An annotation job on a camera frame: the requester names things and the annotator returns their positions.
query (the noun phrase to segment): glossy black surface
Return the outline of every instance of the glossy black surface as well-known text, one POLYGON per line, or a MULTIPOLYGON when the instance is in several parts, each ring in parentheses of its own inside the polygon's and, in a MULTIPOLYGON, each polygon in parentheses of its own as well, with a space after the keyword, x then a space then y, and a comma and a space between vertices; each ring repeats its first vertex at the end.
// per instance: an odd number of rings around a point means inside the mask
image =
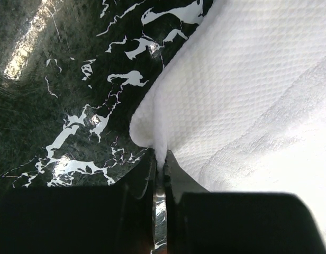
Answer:
POLYGON ((113 184, 132 114, 212 0, 0 1, 0 196, 113 184))

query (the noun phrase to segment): black and white marble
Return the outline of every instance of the black and white marble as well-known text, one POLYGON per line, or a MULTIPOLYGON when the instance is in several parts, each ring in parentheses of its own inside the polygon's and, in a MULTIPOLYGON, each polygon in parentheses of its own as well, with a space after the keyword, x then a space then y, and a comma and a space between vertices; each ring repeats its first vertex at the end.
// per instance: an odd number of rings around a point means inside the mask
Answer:
POLYGON ((110 185, 135 109, 212 0, 0 1, 0 196, 110 185))

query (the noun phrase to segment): white towel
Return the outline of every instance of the white towel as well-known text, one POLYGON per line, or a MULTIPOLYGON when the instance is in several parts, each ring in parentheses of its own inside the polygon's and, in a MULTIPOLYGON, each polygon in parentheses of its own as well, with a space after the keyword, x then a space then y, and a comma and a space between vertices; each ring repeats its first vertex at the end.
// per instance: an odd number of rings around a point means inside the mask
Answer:
POLYGON ((217 0, 130 135, 211 191, 297 194, 326 243, 326 0, 217 0))

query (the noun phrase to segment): textured fabric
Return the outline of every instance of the textured fabric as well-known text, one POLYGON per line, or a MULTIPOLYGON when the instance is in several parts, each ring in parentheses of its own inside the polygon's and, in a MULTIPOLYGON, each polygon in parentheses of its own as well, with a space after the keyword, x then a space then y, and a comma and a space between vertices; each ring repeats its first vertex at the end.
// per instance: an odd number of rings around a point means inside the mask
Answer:
POLYGON ((135 112, 212 191, 286 191, 326 242, 326 0, 217 0, 135 112))

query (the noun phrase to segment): white cloth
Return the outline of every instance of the white cloth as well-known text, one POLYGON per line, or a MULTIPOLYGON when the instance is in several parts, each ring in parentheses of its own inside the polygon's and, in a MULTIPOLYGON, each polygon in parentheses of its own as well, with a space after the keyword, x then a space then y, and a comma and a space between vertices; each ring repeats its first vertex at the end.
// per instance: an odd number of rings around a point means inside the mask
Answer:
POLYGON ((326 0, 217 0, 130 135, 211 191, 297 194, 326 243, 326 0))

